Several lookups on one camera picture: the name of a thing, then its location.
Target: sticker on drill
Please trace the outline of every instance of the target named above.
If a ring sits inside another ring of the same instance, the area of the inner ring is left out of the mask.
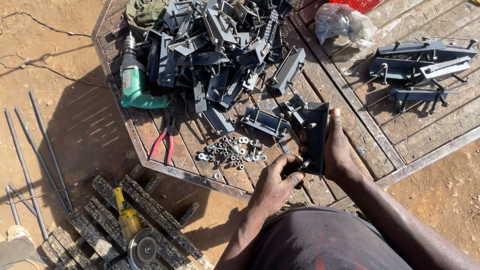
[[[132,87],[132,71],[124,70],[123,71],[123,88]]]

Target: red basket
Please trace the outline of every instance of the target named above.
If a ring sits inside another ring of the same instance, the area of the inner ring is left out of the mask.
[[[329,0],[330,3],[345,4],[365,14],[380,5],[383,0]]]

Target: right hand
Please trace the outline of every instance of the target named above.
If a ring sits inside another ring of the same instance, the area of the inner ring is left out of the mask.
[[[328,138],[325,142],[324,162],[325,162],[325,178],[334,182],[341,181],[345,177],[358,168],[350,158],[350,148],[348,140],[342,129],[341,111],[334,108],[330,114]],[[304,144],[307,141],[307,131],[300,131],[300,155],[307,152]]]

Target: hand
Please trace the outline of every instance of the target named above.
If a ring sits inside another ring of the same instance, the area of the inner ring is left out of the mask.
[[[300,141],[307,141],[307,131],[300,132]],[[302,144],[300,146],[300,155],[303,156],[307,152],[307,147]],[[350,148],[348,140],[342,129],[341,111],[334,108],[330,114],[328,138],[325,142],[324,151],[325,162],[325,178],[334,182],[345,179],[353,170],[358,170],[350,158]]]
[[[263,219],[279,211],[292,188],[305,177],[304,172],[297,171],[301,164],[302,161],[296,156],[282,154],[264,168],[248,203],[249,211]]]

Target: green power drill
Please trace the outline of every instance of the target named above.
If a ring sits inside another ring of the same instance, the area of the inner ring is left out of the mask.
[[[121,105],[126,108],[161,109],[168,107],[167,95],[155,97],[144,94],[147,77],[145,67],[137,61],[135,38],[132,32],[125,39],[125,50],[121,63],[122,79]]]

